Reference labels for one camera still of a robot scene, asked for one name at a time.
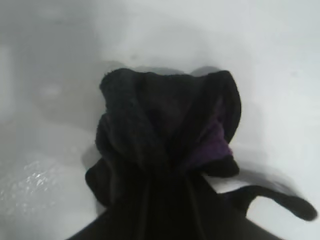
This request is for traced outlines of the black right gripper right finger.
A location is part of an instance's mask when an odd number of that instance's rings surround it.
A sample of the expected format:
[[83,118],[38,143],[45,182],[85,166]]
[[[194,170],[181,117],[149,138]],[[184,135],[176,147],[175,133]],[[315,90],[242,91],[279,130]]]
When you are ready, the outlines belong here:
[[220,240],[280,240],[230,206],[215,209],[215,233]]

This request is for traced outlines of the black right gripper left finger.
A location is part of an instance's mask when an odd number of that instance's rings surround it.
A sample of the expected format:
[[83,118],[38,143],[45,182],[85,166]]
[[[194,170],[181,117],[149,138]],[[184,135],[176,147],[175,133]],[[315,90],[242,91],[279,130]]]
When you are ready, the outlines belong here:
[[69,240],[128,240],[128,223],[118,214],[105,212]]

